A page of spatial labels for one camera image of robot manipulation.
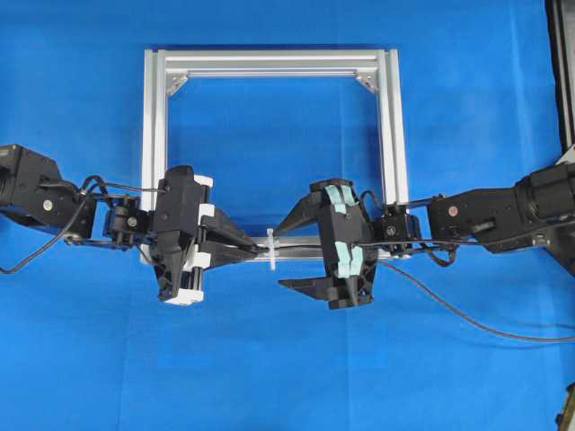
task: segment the screw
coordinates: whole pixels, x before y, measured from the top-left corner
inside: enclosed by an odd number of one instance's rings
[[[54,208],[54,204],[53,204],[52,201],[49,200],[49,199],[46,199],[46,200],[44,201],[44,203],[42,204],[42,206],[43,206],[43,208],[44,208],[44,211],[51,211],[52,208]]]
[[[533,238],[532,243],[535,247],[547,247],[549,244],[551,244],[551,242],[542,233],[538,233]]]

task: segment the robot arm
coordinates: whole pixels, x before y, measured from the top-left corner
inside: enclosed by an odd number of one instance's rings
[[[187,305],[203,300],[203,292],[195,290],[198,284],[193,282],[201,271],[253,259],[259,251],[223,211],[208,203],[211,179],[194,175],[190,166],[170,169],[158,189],[141,190],[158,193],[155,211],[140,210],[138,197],[111,195],[108,187],[140,191],[104,183],[98,176],[78,188],[62,180],[53,160],[19,145],[0,147],[0,213],[56,235],[19,265],[2,272],[16,272],[59,239],[122,251],[146,245],[159,298]],[[91,239],[100,202],[109,207],[103,230],[109,241]]]
[[[63,239],[68,244],[113,250],[147,247],[159,298],[187,305],[203,300],[202,271],[254,259],[259,247],[219,208],[209,203],[211,179],[190,166],[165,173],[157,189],[105,183],[98,176],[81,187],[62,179],[56,163],[18,145],[0,146],[0,213],[26,227],[55,236],[11,269],[12,274]],[[114,195],[108,188],[157,193],[155,211],[139,209],[139,198]],[[492,253],[545,247],[575,275],[575,163],[534,172],[508,189],[477,189],[451,198],[388,205],[372,220],[353,183],[326,180],[312,184],[281,222],[276,236],[318,224],[325,277],[281,280],[280,284],[331,309],[372,303],[378,257],[429,255],[437,264],[455,261],[462,244]],[[98,203],[108,207],[103,230],[107,241],[92,239]],[[431,238],[409,210],[425,207]],[[446,251],[442,260],[434,251]]]
[[[276,235],[318,223],[326,277],[280,284],[328,301],[331,309],[363,305],[373,301],[377,249],[390,257],[425,252],[448,266],[462,244],[492,253],[545,247],[575,276],[574,196],[575,164],[559,164],[508,189],[476,189],[451,198],[386,206],[372,221],[351,181],[315,183]],[[421,238],[419,220],[409,214],[413,207],[427,208],[431,238]],[[450,259],[439,259],[433,249],[448,252]]]

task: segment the white plastic part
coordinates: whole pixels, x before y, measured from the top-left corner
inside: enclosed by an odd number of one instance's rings
[[[341,241],[335,242],[335,250],[338,252],[338,278],[349,278],[349,266],[351,256],[349,255],[348,244]]]
[[[191,272],[192,268],[209,268],[209,264],[212,260],[212,255],[210,253],[204,253],[198,251],[198,244],[194,245],[188,251],[188,257],[183,264],[182,271]]]
[[[198,208],[198,226],[201,225],[201,217],[213,217],[216,213],[216,207],[213,204],[199,204]]]
[[[266,232],[268,233],[268,248],[270,249],[270,251],[268,252],[268,254],[270,255],[270,269],[272,271],[275,271],[276,270],[276,247],[275,247],[275,244],[273,242],[273,229],[271,229],[269,227]]]
[[[336,213],[346,214],[345,204],[341,200],[341,193],[337,186],[330,185],[325,188],[327,195],[330,197],[333,208]]]
[[[175,298],[168,299],[166,303],[173,305],[192,305],[193,303],[201,303],[204,300],[204,292],[201,290],[180,289]]]
[[[194,180],[202,186],[214,187],[214,179],[203,175],[194,175]]]

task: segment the silver frame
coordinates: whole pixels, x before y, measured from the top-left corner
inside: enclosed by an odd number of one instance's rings
[[[408,202],[402,94],[396,49],[164,50],[147,49],[144,62],[142,187],[157,186],[167,169],[168,101],[193,77],[355,78],[376,96],[383,201]],[[155,208],[155,193],[143,193],[141,208]],[[255,238],[267,244],[267,238]],[[287,237],[278,245],[319,244],[317,237]],[[276,259],[320,259],[321,251],[276,251]],[[384,252],[380,258],[388,257]],[[256,260],[269,260],[260,255]]]

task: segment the gripper jaw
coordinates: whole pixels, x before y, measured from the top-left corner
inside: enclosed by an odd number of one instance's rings
[[[208,203],[212,180],[177,166],[160,180],[150,248],[162,301],[187,305],[203,300],[194,280],[205,269],[257,256],[257,244],[221,209]]]
[[[372,238],[370,220],[347,180],[332,179],[310,186],[280,223],[276,235],[318,223],[326,277],[281,280],[285,287],[327,301],[330,309],[373,302],[377,252],[356,246]]]

